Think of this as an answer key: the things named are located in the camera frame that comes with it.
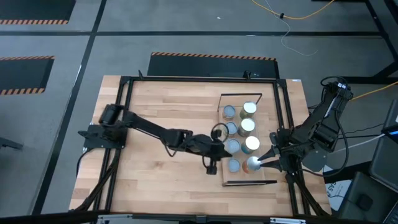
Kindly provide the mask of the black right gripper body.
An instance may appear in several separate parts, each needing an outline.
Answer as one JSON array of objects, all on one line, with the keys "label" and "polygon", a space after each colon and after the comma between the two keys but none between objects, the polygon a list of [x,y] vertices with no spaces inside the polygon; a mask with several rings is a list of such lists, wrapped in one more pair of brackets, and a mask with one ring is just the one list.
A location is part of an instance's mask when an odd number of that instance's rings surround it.
[{"label": "black right gripper body", "polygon": [[292,147],[282,147],[282,141],[277,133],[272,132],[269,135],[272,145],[275,146],[275,156],[279,156],[282,171],[294,173],[299,171],[299,157]]}]

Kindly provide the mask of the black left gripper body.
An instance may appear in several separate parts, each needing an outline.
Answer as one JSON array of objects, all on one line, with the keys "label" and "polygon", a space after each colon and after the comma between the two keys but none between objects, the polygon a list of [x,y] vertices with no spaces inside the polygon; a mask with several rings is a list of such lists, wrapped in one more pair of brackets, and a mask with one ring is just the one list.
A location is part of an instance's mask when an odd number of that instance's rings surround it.
[{"label": "black left gripper body", "polygon": [[206,135],[196,135],[194,142],[195,147],[202,156],[202,164],[206,169],[206,173],[208,175],[216,175],[216,163],[221,160],[219,154],[223,152],[220,151],[219,147],[224,144],[219,140],[214,141]]}]

